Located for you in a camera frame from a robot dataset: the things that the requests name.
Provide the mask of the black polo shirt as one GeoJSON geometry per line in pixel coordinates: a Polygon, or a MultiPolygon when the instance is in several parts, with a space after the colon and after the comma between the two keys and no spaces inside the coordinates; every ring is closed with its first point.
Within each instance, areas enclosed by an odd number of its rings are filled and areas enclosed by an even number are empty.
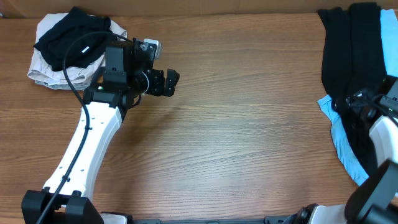
{"type": "Polygon", "coordinates": [[[374,144],[359,108],[352,108],[347,97],[360,90],[376,93],[387,77],[381,40],[381,8],[375,2],[350,5],[344,10],[320,9],[325,27],[322,83],[338,113],[349,146],[367,175],[377,169],[374,144]]]}

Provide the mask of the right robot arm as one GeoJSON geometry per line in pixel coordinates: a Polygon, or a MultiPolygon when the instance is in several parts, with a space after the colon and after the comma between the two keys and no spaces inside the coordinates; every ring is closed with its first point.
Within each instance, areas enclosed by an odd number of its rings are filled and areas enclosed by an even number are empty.
{"type": "Polygon", "coordinates": [[[277,223],[397,223],[397,78],[388,78],[374,98],[366,91],[348,98],[350,106],[366,103],[362,114],[374,145],[377,170],[350,196],[345,204],[312,204],[277,223]]]}

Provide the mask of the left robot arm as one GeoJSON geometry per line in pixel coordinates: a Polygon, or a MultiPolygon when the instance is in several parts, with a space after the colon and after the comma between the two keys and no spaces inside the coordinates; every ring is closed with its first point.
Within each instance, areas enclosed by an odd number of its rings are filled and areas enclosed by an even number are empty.
{"type": "Polygon", "coordinates": [[[179,73],[153,68],[157,40],[124,37],[106,48],[106,65],[77,98],[81,116],[65,154],[40,191],[28,190],[21,209],[26,223],[132,223],[132,216],[98,212],[92,199],[106,150],[129,109],[143,95],[173,96],[179,73]]]}

